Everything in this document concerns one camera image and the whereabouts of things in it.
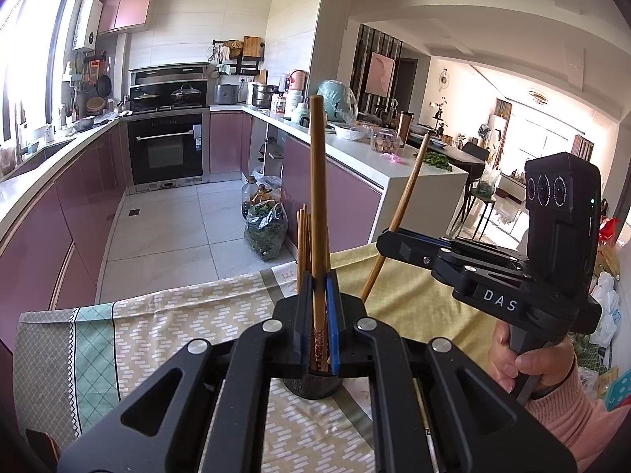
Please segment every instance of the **doorway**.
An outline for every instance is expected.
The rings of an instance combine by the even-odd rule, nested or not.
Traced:
[[[392,97],[399,102],[398,110],[400,111],[409,112],[417,65],[417,58],[399,58],[396,61]]]

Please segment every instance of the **white countertop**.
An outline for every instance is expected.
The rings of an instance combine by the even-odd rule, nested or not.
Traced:
[[[75,155],[116,125],[117,122],[117,120],[111,121],[76,134],[74,137],[63,137],[56,140],[53,143],[68,142],[68,144],[45,160],[39,167],[0,183],[0,240],[37,192]]]
[[[288,121],[282,114],[277,115],[272,113],[271,115],[265,115],[260,109],[245,104],[212,105],[210,107],[211,112],[229,112],[230,110],[242,110],[243,112],[247,112],[259,119],[267,121],[303,142],[311,143],[308,128],[298,126]],[[326,134],[326,154],[328,156],[348,166],[353,171],[382,188],[385,188],[392,178],[409,178],[415,161],[413,154],[417,152],[417,148],[406,145],[403,153],[400,153],[400,156],[403,158],[403,163],[395,163],[381,153],[371,150],[368,140],[354,142],[338,138],[335,134]],[[437,167],[423,164],[419,176],[453,175],[463,172],[462,169],[455,166],[452,172],[448,172]]]

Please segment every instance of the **ceiling light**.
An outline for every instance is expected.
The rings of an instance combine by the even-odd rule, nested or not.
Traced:
[[[537,91],[528,91],[528,94],[530,94],[532,96],[532,99],[534,99],[538,104],[548,104],[548,98],[545,97],[542,93],[538,93]]]

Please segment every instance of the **human hand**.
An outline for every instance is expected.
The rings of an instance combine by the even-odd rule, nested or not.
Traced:
[[[509,348],[509,324],[498,320],[488,349],[488,374],[509,393],[518,373],[541,375],[535,391],[556,386],[565,380],[574,364],[574,347],[566,336],[561,343],[530,350],[519,357]]]

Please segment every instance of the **kitchen sink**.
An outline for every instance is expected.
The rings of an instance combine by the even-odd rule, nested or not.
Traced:
[[[38,149],[33,156],[28,158],[28,160],[23,161],[10,174],[6,175],[2,179],[2,181],[10,180],[11,178],[15,178],[17,176],[30,172],[34,169],[37,169],[37,167],[39,167],[42,163],[44,163],[48,158],[54,155],[57,151],[60,151],[65,146],[67,146],[71,141],[72,139],[66,140],[64,142],[53,143],[50,145],[45,145],[41,149]]]

